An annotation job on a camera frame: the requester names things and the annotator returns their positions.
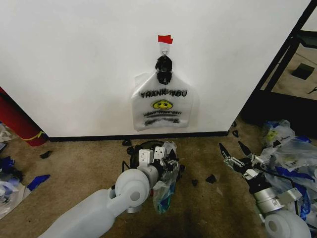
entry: black baseboard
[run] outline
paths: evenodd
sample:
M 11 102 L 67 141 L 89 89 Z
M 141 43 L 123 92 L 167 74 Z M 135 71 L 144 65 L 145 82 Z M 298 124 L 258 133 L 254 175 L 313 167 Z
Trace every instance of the black baseboard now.
M 227 136 L 228 131 L 169 133 L 169 134 L 145 134 L 145 135 L 105 135 L 105 136 L 74 136 L 74 137 L 50 137 L 50 141 L 94 141 L 94 140 L 124 140 L 124 139 L 161 139 L 179 137 L 209 137 Z

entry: blue plastic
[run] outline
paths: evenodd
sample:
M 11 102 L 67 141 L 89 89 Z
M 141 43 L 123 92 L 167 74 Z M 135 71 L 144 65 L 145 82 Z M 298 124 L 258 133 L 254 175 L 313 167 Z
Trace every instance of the blue plastic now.
M 37 188 L 41 183 L 45 182 L 51 175 L 41 175 L 37 176 L 33 179 L 32 182 L 30 182 L 29 185 L 26 187 L 30 190 L 33 191 L 35 188 Z

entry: white plastic casing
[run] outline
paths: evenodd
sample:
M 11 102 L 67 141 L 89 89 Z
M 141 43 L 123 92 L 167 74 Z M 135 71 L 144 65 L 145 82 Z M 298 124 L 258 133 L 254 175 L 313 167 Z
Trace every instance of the white plastic casing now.
M 147 166 L 153 162 L 153 150 L 141 149 L 139 150 L 140 166 Z

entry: black metal frame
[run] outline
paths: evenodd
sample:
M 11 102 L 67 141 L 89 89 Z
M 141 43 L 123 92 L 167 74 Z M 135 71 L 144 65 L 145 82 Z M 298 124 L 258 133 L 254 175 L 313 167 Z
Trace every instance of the black metal frame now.
M 297 42 L 296 35 L 299 34 L 303 26 L 305 25 L 308 18 L 311 16 L 312 12 L 317 7 L 317 0 L 311 0 L 311 2 L 308 4 L 306 9 L 304 10 L 302 16 L 298 19 L 296 25 L 294 26 L 293 30 L 285 40 L 284 44 L 280 48 L 280 50 L 277 52 L 276 56 L 272 60 L 271 64 L 268 66 L 267 70 L 265 71 L 264 75 L 262 76 L 261 80 L 257 84 L 256 88 L 254 89 L 253 93 L 256 93 L 258 90 L 261 89 L 263 84 L 266 82 L 267 78 L 270 76 L 270 74 L 273 72 L 275 67 L 278 65 L 279 61 L 283 57 L 280 66 L 275 71 L 274 75 L 270 79 L 270 82 L 265 88 L 265 91 L 271 91 L 280 78 L 281 74 L 283 73 L 284 69 L 286 68 L 287 64 L 291 60 L 292 56 L 296 52 L 296 49 L 298 48 L 299 42 Z

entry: clutter pile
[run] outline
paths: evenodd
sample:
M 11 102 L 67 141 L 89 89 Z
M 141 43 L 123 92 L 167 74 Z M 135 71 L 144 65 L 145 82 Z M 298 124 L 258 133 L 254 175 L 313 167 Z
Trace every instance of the clutter pile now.
M 0 152 L 6 144 L 0 143 Z M 46 181 L 50 175 L 37 176 L 24 186 L 21 182 L 23 174 L 14 167 L 15 161 L 10 156 L 0 158 L 0 219 L 12 211 L 22 202 L 39 184 Z
M 259 156 L 269 159 L 270 172 L 290 178 L 302 194 L 298 213 L 311 232 L 317 231 L 317 147 L 305 136 L 295 136 L 290 122 L 269 121 L 264 125 L 264 149 Z M 292 188 L 289 180 L 265 174 L 277 193 Z M 289 211 L 295 213 L 294 203 Z

